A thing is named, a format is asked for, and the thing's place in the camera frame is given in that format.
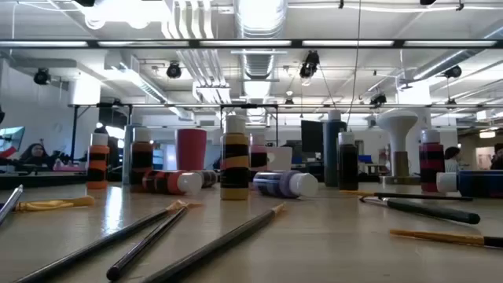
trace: paint brush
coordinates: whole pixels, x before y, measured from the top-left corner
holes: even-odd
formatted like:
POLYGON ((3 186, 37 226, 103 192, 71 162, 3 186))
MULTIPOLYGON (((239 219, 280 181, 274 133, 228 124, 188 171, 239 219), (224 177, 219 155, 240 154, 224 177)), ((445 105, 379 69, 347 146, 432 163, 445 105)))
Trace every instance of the paint brush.
POLYGON ((0 225, 4 220, 6 220, 7 215, 12 212, 22 194, 23 185, 20 185, 14 189, 7 202, 2 206, 2 209, 0 209, 0 225))
POLYGON ((440 219, 448 219, 452 221, 477 224, 480 222, 480 216, 476 213, 460 211, 452 208, 442 208, 437 205, 418 204, 408 200, 399 199, 377 199, 377 198, 361 198, 361 202, 384 205, 389 208, 394 208, 399 211, 417 213, 421 215, 436 217, 440 219))
POLYGON ((503 248, 503 237, 469 236, 408 230, 390 230, 390 234, 452 244, 470 244, 481 247, 503 248))
POLYGON ((410 193, 374 193, 374 192, 345 191, 345 190, 341 190, 340 192, 353 194, 360 197, 394 197, 394 198, 409 198, 409 199, 421 199, 421 200, 462 200, 462 201, 473 200, 472 197, 446 197, 446 196, 432 196, 432 195, 410 194, 410 193))
POLYGON ((242 242, 269 224, 284 207, 284 204, 280 204, 275 208, 267 210, 188 256, 147 277, 143 283, 178 282, 193 271, 201 268, 205 263, 216 258, 218 254, 242 242))
POLYGON ((12 211, 48 211, 59 208, 77 208, 91 205, 94 205, 94 198, 92 196, 85 196, 67 200, 20 201, 12 211))
POLYGON ((65 257, 56 260, 30 274, 17 279, 16 283, 27 283, 27 282, 47 282, 50 278, 61 274, 66 271, 71 266, 79 263, 83 259, 89 257, 90 255, 96 254, 108 248, 110 244, 114 244, 120 241, 126 240, 128 237, 134 235, 140 230, 144 229, 146 226, 164 218, 169 215, 173 210, 178 210, 180 207, 185 206, 181 201, 176 201, 167 208, 164 208, 158 212, 152 213, 138 220, 137 222, 122 228, 121 230, 111 233, 106 237, 101 238, 94 243, 79 249, 76 252, 66 255, 65 257))
POLYGON ((119 259, 118 262, 108 269, 107 278, 111 281, 119 280, 132 267, 131 264, 140 258, 140 254, 148 250, 159 240, 186 212, 187 207, 180 208, 170 218, 159 224, 143 241, 135 245, 122 259, 119 259))

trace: paint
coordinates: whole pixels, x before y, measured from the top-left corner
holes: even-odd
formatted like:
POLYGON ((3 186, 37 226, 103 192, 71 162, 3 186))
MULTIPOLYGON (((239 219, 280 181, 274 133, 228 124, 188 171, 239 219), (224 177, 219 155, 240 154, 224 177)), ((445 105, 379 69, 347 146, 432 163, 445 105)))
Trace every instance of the paint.
POLYGON ((199 174, 183 170, 152 170, 146 172, 142 179, 145 192, 170 195, 198 194, 202 184, 199 174))
POLYGON ((150 131, 145 127, 133 130, 134 142, 131 145, 131 166, 129 183, 133 191, 144 191, 142 179, 146 172, 152 170, 153 146, 150 144, 150 131))
POLYGON ((87 189, 106 189, 108 186, 108 155, 110 148, 107 134, 92 134, 87 150, 87 189))
POLYGON ((222 136, 220 163, 220 198, 222 200, 248 199, 248 137, 246 119, 239 115, 226 117, 226 132, 222 136))
POLYGON ((250 180, 260 171, 267 171, 266 137, 262 133, 250 136, 250 180))
POLYGON ((340 111, 329 111, 329 119, 323 124, 323 163, 325 173, 325 186, 337 187, 339 185, 337 157, 339 132, 345 132, 347 124, 340 120, 340 111))
POLYGON ((318 192, 318 180, 299 171, 259 172, 253 178, 253 187, 269 197, 312 197, 318 192))
POLYGON ((461 170, 438 173, 437 189, 459 191, 463 197, 503 198, 503 170, 461 170))
POLYGON ((211 188, 214 184, 218 182, 218 176, 213 170, 201 170, 194 171, 201 176, 201 180, 203 182, 203 189, 211 188))
POLYGON ((438 192, 437 173, 444 172, 445 160, 440 133, 437 130, 422 130, 419 146, 419 166, 421 189, 424 192, 438 192))
POLYGON ((358 190, 358 150, 353 133, 339 133, 339 189, 358 190))

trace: table surface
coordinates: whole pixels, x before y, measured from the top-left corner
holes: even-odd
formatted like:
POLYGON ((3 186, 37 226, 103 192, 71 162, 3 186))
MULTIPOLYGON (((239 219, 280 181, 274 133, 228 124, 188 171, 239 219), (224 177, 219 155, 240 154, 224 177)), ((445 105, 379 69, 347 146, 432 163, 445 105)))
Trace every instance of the table surface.
MULTIPOLYGON (((462 203, 452 208, 479 213, 470 226, 411 215, 342 195, 320 185, 318 197, 287 200, 287 211, 245 242, 229 250, 187 282, 501 282, 503 251, 392 237, 389 229, 428 230, 503 237, 502 200, 462 203)), ((416 186, 361 183, 360 189, 418 193, 416 186)), ((146 252, 124 282, 146 276, 193 252, 283 200, 251 193, 248 201, 220 201, 218 187, 194 197, 129 193, 110 186, 26 189, 22 200, 60 199, 90 194, 91 208, 15 213, 0 226, 0 282, 17 279, 109 233, 181 199, 201 201, 146 252)), ((0 192, 0 202, 8 192, 0 192)), ((152 228, 89 258, 54 282, 108 282, 106 270, 152 228)))

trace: monitor screen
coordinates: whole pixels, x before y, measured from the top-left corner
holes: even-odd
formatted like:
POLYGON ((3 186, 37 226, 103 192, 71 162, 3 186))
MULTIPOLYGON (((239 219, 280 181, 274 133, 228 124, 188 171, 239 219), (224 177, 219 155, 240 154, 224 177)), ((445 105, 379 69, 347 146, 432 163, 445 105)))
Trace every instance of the monitor screen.
POLYGON ((24 127, 0 129, 0 153, 6 151, 12 146, 16 149, 16 151, 19 151, 23 134, 24 127))
POLYGON ((302 151, 305 153, 323 153, 323 122, 300 121, 302 151))

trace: red cup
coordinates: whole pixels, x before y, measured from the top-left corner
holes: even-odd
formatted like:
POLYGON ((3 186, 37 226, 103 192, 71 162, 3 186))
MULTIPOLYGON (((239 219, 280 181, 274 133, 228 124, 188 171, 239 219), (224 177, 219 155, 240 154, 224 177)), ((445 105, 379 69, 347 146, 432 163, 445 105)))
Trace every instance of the red cup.
POLYGON ((178 170, 203 170, 206 154, 205 130, 180 129, 176 131, 176 165, 178 170))

